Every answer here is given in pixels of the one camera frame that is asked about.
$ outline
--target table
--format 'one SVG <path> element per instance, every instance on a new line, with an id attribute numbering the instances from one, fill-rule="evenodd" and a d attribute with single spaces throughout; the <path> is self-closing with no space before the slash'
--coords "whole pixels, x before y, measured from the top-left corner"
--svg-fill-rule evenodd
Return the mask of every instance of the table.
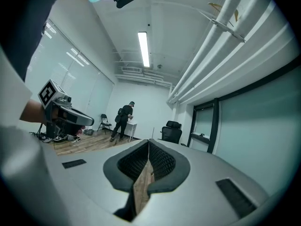
<path id="1" fill-rule="evenodd" d="M 134 133 L 135 133 L 135 131 L 136 131 L 137 122 L 134 121 L 134 120 L 131 120 L 131 121 L 128 121 L 127 124 L 132 126 L 131 134 L 130 134 L 130 136 L 129 136 L 129 142 L 131 142 L 131 140 L 132 140 L 133 137 L 134 137 Z"/>

